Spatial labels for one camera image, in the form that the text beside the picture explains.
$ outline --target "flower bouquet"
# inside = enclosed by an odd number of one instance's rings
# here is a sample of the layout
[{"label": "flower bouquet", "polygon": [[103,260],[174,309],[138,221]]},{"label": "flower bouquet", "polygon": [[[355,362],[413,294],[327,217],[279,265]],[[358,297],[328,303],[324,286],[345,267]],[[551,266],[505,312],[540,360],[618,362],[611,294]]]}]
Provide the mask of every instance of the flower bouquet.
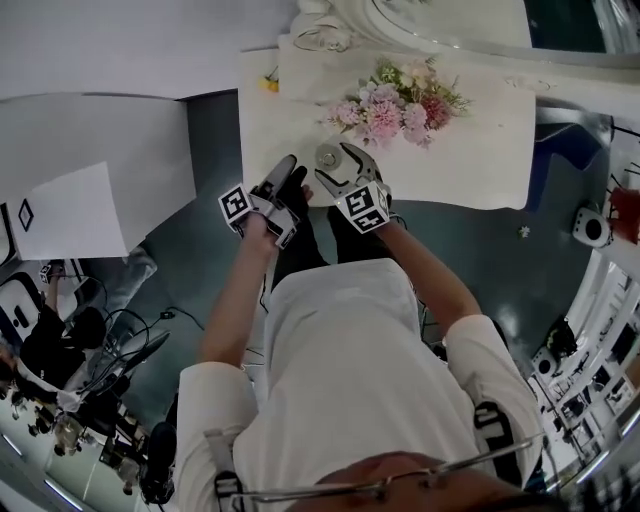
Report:
[{"label": "flower bouquet", "polygon": [[452,117],[467,114],[471,101],[456,92],[458,79],[446,86],[438,80],[434,59],[397,67],[383,59],[375,75],[360,80],[357,96],[329,108],[326,121],[341,130],[353,130],[365,145],[387,147],[400,132],[427,148],[431,134]]}]

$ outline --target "table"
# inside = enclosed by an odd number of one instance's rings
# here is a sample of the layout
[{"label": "table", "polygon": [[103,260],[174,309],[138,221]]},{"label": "table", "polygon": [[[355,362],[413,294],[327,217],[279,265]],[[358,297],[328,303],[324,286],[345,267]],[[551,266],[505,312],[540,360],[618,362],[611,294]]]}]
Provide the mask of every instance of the table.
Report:
[{"label": "table", "polygon": [[[280,39],[279,50],[240,56],[240,136],[243,180],[259,183],[286,154],[315,168],[316,147],[341,138],[318,123],[326,103],[340,99],[357,79],[371,73],[380,53],[349,50],[342,54],[305,52]],[[259,86],[259,79],[280,65],[280,93]],[[376,159],[395,199],[436,201],[477,209],[521,209],[527,201],[535,133],[535,95],[508,86],[501,77],[441,56],[439,74],[460,76],[459,91],[473,99],[471,115],[456,118],[434,138],[428,151],[399,136],[390,150],[367,148]],[[355,172],[344,159],[334,171],[340,179]],[[309,173],[311,206],[328,206],[332,198]]]}]

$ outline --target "white table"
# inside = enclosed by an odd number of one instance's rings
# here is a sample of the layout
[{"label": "white table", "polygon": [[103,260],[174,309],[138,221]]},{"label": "white table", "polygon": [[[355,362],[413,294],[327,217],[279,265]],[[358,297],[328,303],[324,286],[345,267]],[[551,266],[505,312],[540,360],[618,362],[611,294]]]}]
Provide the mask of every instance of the white table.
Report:
[{"label": "white table", "polygon": [[[313,102],[340,99],[366,77],[380,54],[347,51],[343,54],[301,52],[280,41],[278,50],[240,56],[240,135],[243,178],[251,187],[259,183],[288,153],[310,171],[315,169],[316,147],[335,131],[318,123],[325,106]],[[280,63],[281,92],[258,85]],[[396,137],[390,150],[367,148],[376,159],[393,197],[436,201],[478,209],[526,204],[535,132],[535,96],[509,87],[500,77],[470,65],[449,63],[441,57],[439,73],[460,76],[459,91],[474,103],[471,115],[456,118],[439,132],[425,151]],[[291,101],[284,99],[301,99]],[[352,143],[362,143],[346,137]],[[345,158],[336,178],[348,177],[356,166]],[[313,172],[307,183],[315,192],[311,206],[327,206],[332,198]]]},{"label": "white table", "polygon": [[127,256],[196,196],[183,103],[46,95],[0,112],[0,200],[23,260]]}]

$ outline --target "red object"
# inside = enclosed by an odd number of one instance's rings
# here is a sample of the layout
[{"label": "red object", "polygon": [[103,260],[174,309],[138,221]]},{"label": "red object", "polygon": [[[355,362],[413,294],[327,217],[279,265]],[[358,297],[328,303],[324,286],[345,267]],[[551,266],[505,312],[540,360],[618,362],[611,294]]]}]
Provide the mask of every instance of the red object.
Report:
[{"label": "red object", "polygon": [[611,193],[611,204],[618,213],[617,218],[609,220],[613,232],[637,245],[640,230],[640,191],[617,187]]}]

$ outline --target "speaker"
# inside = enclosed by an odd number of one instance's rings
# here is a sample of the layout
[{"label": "speaker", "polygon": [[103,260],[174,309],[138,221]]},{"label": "speaker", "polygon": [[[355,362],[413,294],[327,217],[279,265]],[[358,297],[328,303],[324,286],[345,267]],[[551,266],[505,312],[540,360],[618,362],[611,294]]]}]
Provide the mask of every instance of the speaker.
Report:
[{"label": "speaker", "polygon": [[550,382],[551,376],[558,368],[558,363],[547,347],[541,347],[533,356],[531,363],[543,382]]}]

